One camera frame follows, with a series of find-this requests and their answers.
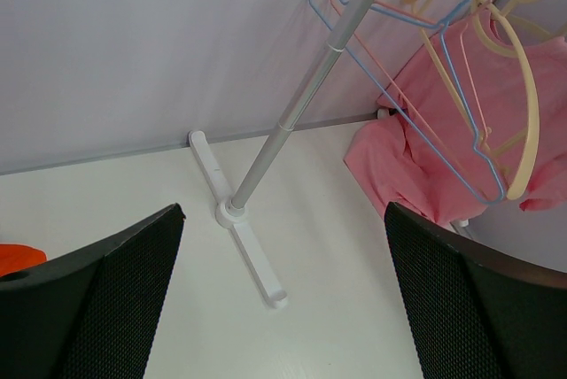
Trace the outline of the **pink t shirt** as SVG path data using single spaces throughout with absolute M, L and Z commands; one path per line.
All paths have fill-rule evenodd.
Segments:
M 475 121 L 491 129 L 489 146 L 500 147 L 526 123 L 518 61 L 487 49 L 464 21 L 449 27 L 446 42 Z M 444 62 L 439 37 L 432 37 L 431 43 Z M 531 45 L 525 54 L 539 97 L 540 141 L 520 208 L 541 211 L 566 199 L 566 41 L 558 37 Z M 487 164 L 471 149 L 473 135 L 426 49 L 408 61 L 387 91 L 473 187 L 488 198 L 497 195 Z M 393 106 L 384 95 L 378 102 Z M 446 225 L 485 210 L 399 113 L 363 127 L 345 162 L 379 213 L 396 202 Z

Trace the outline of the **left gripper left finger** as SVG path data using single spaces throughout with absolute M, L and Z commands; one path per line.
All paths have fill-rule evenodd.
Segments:
M 169 205 L 1 279 L 3 378 L 141 378 L 183 234 Z

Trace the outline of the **orange t shirt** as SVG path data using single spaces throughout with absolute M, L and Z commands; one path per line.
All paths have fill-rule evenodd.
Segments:
M 34 247 L 22 244 L 0 245 L 1 277 L 40 265 L 46 261 L 46 254 Z

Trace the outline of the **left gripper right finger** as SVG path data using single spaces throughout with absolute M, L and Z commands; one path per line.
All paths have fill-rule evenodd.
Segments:
M 564 378 L 566 274 L 390 203 L 384 224 L 426 378 Z

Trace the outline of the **blue wire hanger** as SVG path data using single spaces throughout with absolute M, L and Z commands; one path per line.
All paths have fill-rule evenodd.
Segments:
M 383 4 L 377 0 L 331 0 L 338 1 L 341 5 L 345 7 L 345 11 L 339 15 L 338 22 L 335 25 L 327 20 L 322 11 L 315 5 L 313 0 L 307 0 L 309 6 L 319 17 L 322 23 L 330 30 L 330 37 L 333 43 L 329 45 L 329 50 L 333 53 L 333 59 L 338 60 L 342 53 L 347 53 L 353 61 L 360 67 L 360 69 L 372 80 L 372 82 L 382 91 L 382 94 L 392 102 L 394 109 L 401 114 L 401 116 L 408 122 L 408 124 L 417 132 L 418 135 L 429 145 L 429 147 L 436 153 L 436 155 L 442 160 L 442 162 L 449 168 L 451 173 L 457 177 L 457 179 L 467 188 L 467 190 L 482 204 L 484 205 L 494 205 L 500 203 L 508 196 L 508 188 L 504 184 L 503 175 L 497 171 L 496 161 L 489 158 L 488 154 L 481 151 L 481 132 L 480 128 L 475 121 L 472 110 L 470 109 L 469 103 L 464 94 L 461 81 L 456 73 L 454 67 L 454 62 L 451 58 L 449 50 L 447 48 L 446 34 L 449 25 L 457 16 L 457 13 L 464 8 L 464 6 L 473 0 L 462 0 L 460 3 L 456 4 L 452 10 L 447 13 L 442 19 L 430 22 L 426 19 L 419 19 L 413 13 L 400 10 L 390 4 Z M 427 136 L 409 116 L 403 112 L 400 105 L 394 101 L 391 94 L 387 89 L 382 86 L 378 79 L 371 73 L 371 71 L 361 62 L 361 60 L 355 56 L 355 54 L 348 47 L 348 43 L 352 37 L 355 36 L 355 31 L 360 25 L 361 21 L 367 12 L 377 12 L 391 19 L 396 19 L 398 21 L 408 23 L 414 27 L 418 27 L 421 30 L 434 30 L 439 36 L 439 41 L 445 61 L 438 67 L 438 72 L 441 77 L 444 77 L 447 81 L 447 90 L 452 94 L 454 103 L 460 112 L 464 115 L 464 121 L 470 126 L 472 130 L 472 144 L 471 149 L 487 164 L 492 178 L 495 182 L 497 188 L 497 195 L 494 199 L 489 199 L 482 195 L 479 189 L 472 186 L 469 179 L 465 177 L 463 173 L 459 171 L 456 167 L 455 162 L 451 162 L 448 158 L 442 154 L 439 146 L 434 144 L 432 140 Z

